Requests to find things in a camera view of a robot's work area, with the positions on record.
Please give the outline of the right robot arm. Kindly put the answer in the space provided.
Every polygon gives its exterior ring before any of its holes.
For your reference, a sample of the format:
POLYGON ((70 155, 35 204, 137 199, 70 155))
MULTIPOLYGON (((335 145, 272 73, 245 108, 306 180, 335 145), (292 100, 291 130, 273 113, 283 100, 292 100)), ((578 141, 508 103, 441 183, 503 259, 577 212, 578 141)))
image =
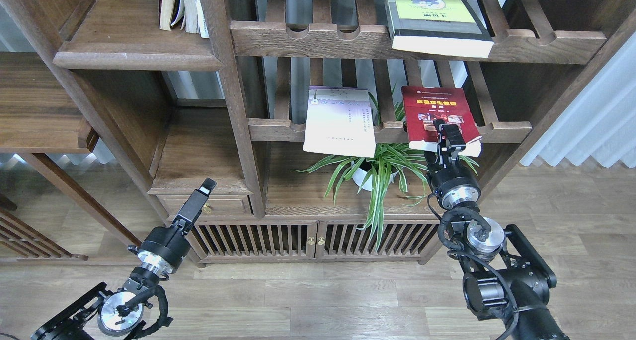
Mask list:
POLYGON ((468 309, 479 320, 501 319, 501 340, 567 339, 547 308, 555 273, 516 225, 502 227, 480 215, 481 190, 460 163, 466 144, 458 126, 441 119, 433 125, 438 145, 436 152, 425 152, 426 177, 444 209, 437 234, 463 270, 468 309))

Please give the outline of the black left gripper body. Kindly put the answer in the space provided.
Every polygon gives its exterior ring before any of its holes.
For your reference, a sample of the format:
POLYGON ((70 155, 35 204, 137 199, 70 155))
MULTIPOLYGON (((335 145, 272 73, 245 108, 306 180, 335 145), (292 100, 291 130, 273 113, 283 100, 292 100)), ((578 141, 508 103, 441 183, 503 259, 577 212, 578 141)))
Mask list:
POLYGON ((155 273, 174 274, 182 265, 190 250, 186 235, 192 223, 175 220, 170 227, 155 227, 140 246, 129 245, 129 251, 136 254, 142 268, 155 273))

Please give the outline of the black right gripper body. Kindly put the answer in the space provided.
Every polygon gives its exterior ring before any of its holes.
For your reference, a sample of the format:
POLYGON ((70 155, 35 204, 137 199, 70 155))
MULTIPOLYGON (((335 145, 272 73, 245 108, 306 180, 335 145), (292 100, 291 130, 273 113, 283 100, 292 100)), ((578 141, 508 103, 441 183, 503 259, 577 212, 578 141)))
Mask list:
POLYGON ((477 201, 481 188, 472 171, 448 154, 443 153, 441 159, 434 152, 425 151, 423 154, 428 167, 426 178, 439 205, 447 210, 467 207, 479 211, 477 201))

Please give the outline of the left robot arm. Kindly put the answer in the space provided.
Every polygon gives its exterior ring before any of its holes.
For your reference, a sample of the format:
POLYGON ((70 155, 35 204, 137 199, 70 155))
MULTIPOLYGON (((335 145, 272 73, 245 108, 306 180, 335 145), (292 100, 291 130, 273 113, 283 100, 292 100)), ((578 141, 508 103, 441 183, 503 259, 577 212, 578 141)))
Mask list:
POLYGON ((155 333, 172 323, 169 303, 160 285, 177 272, 188 254, 186 236, 193 228, 201 209, 216 182, 206 179, 193 191, 168 227, 155 227, 139 245, 130 245, 141 265, 134 268, 129 279, 116 292, 98 284, 70 306, 39 327, 31 335, 33 340, 89 340, 86 323, 97 317, 100 330, 126 340, 139 339, 155 333))

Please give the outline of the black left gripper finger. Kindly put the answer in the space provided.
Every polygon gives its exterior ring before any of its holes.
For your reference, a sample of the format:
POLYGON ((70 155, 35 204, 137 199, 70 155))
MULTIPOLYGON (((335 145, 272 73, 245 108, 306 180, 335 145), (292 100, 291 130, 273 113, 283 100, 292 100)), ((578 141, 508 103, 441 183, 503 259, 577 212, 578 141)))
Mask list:
POLYGON ((182 231, 191 231, 195 222, 201 214, 201 209, 209 199, 211 191, 216 187, 216 182, 212 179, 205 179, 199 189, 193 191, 188 200, 173 220, 173 226, 182 231))

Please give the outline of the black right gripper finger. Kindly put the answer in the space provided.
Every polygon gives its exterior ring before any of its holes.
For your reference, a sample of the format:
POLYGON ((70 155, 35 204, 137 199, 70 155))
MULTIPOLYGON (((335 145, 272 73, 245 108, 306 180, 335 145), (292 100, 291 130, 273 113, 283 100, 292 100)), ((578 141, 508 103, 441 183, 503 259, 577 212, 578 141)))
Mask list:
POLYGON ((463 139, 459 127, 454 123, 446 123, 442 119, 436 119, 433 122, 438 132, 439 142, 437 145, 437 153, 439 156, 458 157, 459 152, 466 149, 466 143, 463 139))

